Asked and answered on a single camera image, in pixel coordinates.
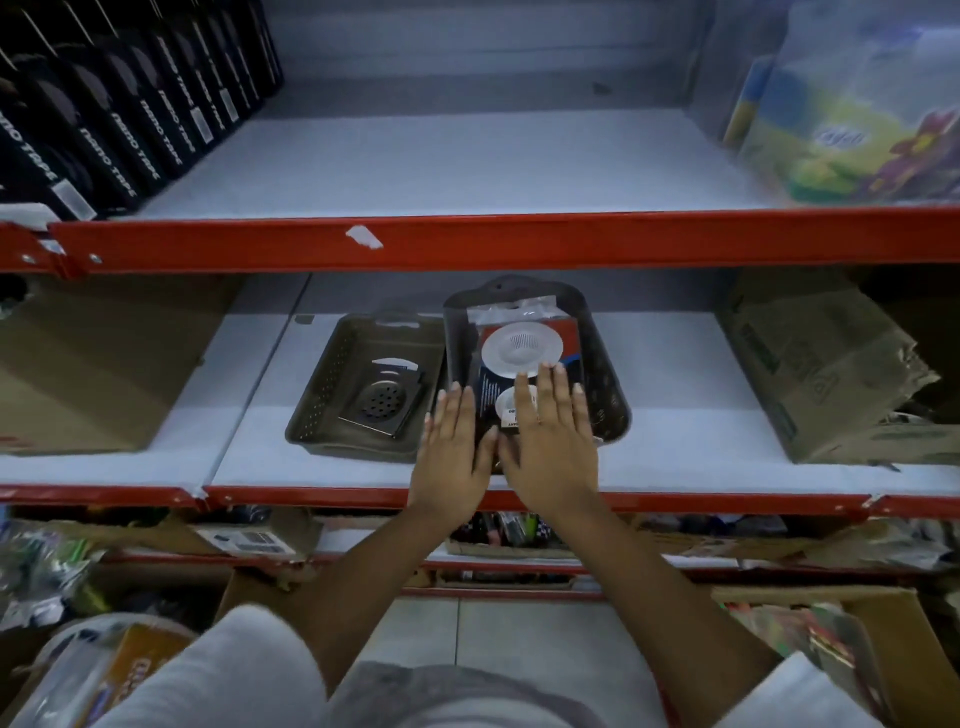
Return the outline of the person's right hand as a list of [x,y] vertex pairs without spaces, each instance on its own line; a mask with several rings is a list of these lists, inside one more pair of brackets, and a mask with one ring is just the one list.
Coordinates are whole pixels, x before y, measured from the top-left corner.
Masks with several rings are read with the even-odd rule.
[[521,444],[521,478],[506,478],[522,504],[557,532],[599,503],[598,452],[592,456],[585,441],[590,413],[581,384],[570,384],[572,430],[556,418],[552,396],[553,366],[540,364],[536,401],[525,373],[513,386]]

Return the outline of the flat brown cardboard box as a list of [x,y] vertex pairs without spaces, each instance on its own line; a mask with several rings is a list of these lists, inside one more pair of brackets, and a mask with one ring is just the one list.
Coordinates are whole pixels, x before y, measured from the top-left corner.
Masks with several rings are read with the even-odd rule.
[[245,282],[0,273],[0,455],[144,450]]

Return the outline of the crumpled brown cardboard box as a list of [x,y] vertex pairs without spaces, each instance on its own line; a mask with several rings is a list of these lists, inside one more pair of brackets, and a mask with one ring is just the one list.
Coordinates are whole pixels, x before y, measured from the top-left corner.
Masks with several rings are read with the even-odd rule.
[[792,462],[960,466],[960,264],[743,269],[716,317]]

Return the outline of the row of black tape packets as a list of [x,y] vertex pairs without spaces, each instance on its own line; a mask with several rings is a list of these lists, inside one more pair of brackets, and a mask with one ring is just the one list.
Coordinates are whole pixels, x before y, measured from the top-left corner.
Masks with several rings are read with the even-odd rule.
[[136,213],[283,84],[262,0],[0,0],[0,206]]

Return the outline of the white sink strainer packet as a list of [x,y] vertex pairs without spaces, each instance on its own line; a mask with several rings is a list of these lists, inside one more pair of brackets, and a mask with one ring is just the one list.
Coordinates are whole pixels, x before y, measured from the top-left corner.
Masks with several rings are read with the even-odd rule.
[[496,428],[519,433],[514,384],[527,375],[532,402],[537,400],[541,364],[561,365],[570,384],[586,387],[583,341],[576,318],[562,310],[554,295],[490,302],[469,307],[475,334],[467,374],[475,399],[475,438]]

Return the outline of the open cardboard box with packets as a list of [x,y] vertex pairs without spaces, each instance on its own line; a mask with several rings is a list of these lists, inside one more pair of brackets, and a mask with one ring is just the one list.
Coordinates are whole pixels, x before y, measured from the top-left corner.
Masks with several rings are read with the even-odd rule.
[[715,601],[781,608],[829,606],[853,618],[865,645],[862,683],[875,684],[887,728],[960,728],[960,676],[916,592],[886,586],[710,586]]

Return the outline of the grey perforated plastic basket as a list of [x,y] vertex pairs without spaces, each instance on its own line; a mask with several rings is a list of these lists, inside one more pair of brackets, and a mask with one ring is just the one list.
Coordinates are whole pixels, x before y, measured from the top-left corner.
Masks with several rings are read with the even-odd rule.
[[[311,455],[371,462],[415,462],[424,419],[446,371],[443,320],[407,313],[347,314],[335,325],[294,409],[285,438]],[[418,371],[381,368],[378,358],[404,358]],[[418,405],[399,438],[340,421],[338,415],[365,383],[381,376],[422,385]]]

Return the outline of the colourful plastic-wrapped pack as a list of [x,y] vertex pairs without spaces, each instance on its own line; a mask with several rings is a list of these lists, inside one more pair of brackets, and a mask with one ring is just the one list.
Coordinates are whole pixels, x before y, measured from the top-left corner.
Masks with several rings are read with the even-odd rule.
[[738,157],[797,205],[960,204],[960,0],[795,0]]

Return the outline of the red shelf beam with torn label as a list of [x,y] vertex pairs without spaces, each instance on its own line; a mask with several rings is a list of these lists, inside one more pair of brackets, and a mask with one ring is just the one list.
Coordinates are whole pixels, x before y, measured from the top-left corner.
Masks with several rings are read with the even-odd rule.
[[0,274],[960,263],[960,206],[0,223]]

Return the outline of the person's left forearm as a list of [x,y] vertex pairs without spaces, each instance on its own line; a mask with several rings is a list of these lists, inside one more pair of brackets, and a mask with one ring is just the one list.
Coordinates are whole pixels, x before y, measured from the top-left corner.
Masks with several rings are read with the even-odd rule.
[[275,613],[306,645],[331,697],[406,582],[475,507],[416,502],[285,597]]

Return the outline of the person's right forearm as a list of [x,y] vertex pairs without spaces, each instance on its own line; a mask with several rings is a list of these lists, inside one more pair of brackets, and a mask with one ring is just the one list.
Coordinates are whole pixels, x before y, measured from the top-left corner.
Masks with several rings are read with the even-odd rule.
[[782,661],[598,493],[534,509],[599,583],[683,728],[714,728]]

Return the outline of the pile of clear plastic packets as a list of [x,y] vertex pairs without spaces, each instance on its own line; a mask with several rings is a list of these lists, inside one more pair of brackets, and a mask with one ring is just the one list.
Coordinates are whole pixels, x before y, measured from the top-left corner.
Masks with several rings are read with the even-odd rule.
[[106,550],[91,541],[0,522],[0,633],[60,624]]

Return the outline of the square metal drain cover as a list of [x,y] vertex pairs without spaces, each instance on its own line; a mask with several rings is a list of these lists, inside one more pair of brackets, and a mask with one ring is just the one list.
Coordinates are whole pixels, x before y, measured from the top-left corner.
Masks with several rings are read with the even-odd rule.
[[381,375],[356,391],[350,402],[342,408],[338,420],[398,439],[419,404],[423,388],[418,381],[390,379]]

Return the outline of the person's left hand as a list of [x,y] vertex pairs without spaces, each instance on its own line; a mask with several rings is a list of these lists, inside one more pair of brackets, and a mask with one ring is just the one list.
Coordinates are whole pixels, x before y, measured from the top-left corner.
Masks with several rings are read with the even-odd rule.
[[430,522],[451,533],[473,516],[489,488],[490,478],[474,476],[476,434],[474,390],[462,386],[463,402],[457,431],[448,441],[448,392],[438,393],[433,413],[435,427],[424,455],[416,454],[407,507],[428,516]]

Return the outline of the plastic-wrapped orange box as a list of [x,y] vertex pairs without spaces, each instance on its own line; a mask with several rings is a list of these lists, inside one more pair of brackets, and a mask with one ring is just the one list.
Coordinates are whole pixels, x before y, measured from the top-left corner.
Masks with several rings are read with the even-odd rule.
[[198,636],[149,613],[70,622],[12,669],[26,682],[0,714],[0,728],[92,728]]

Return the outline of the white long-sleeved shirt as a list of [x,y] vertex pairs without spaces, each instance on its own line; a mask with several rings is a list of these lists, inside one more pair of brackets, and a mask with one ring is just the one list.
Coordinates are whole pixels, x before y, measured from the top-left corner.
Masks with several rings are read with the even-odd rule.
[[93,728],[609,728],[586,704],[452,664],[357,664],[328,696],[304,641],[243,605]]

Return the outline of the tray of small dark items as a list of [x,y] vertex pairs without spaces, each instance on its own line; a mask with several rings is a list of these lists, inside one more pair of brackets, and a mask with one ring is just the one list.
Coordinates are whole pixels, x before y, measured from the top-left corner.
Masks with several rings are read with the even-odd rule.
[[487,559],[573,560],[568,545],[529,512],[476,512],[445,542],[448,553]]

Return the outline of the cardboard box with white label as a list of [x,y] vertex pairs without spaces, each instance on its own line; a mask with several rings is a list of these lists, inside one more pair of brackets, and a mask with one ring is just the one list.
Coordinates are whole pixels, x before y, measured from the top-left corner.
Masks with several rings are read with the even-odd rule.
[[217,552],[299,564],[313,555],[323,525],[310,509],[243,505],[202,514],[188,528]]

